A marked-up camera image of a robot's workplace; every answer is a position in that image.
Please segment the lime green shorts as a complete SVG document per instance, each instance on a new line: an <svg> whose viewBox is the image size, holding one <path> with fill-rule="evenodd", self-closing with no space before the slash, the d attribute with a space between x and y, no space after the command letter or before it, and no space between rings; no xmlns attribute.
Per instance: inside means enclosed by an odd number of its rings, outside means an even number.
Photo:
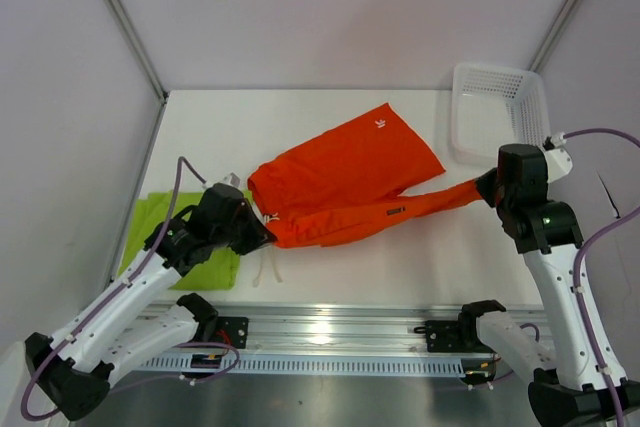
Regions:
<svg viewBox="0 0 640 427"><path fill-rule="evenodd" d="M163 222L172 192L150 193L136 201L118 275L121 275L144 246L154 228ZM208 261L196 265L190 273L170 287L175 291L228 291L235 286L240 257L224 248L212 253Z"/></svg>

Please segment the orange shorts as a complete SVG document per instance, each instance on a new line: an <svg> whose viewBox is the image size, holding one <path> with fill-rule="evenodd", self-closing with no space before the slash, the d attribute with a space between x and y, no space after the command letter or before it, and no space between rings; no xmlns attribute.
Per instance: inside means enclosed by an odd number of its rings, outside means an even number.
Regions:
<svg viewBox="0 0 640 427"><path fill-rule="evenodd" d="M383 104L262 164L248 189L277 247L332 247L480 200L475 180L406 195L444 172L428 144Z"/></svg>

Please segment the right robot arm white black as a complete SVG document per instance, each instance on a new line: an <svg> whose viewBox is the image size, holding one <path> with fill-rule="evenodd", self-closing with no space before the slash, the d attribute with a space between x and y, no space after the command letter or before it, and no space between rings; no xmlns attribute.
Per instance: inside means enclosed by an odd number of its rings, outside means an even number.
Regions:
<svg viewBox="0 0 640 427"><path fill-rule="evenodd" d="M554 349L527 335L497 301L462 307L458 342L491 348L527 385L529 405L542 426L623 425L639 408L639 384L613 352L586 275L577 217L548 197L551 182L567 175L566 150L507 144L497 166L475 182L515 244L539 291Z"/></svg>

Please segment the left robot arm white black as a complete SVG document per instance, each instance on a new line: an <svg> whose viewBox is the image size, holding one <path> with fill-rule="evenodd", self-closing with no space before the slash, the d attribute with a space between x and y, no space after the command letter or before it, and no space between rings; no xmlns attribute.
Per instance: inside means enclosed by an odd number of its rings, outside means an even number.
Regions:
<svg viewBox="0 0 640 427"><path fill-rule="evenodd" d="M197 293L181 296L154 320L132 323L215 251L228 248L244 256L275 241L243 193L228 183L213 184L195 205L170 208L124 273L88 307L54 333L34 332L25 340L30 380L21 400L23 418L43 418L29 410L35 389L53 403L55 414L77 421L127 374L168 349L235 352L219 334L218 311Z"/></svg>

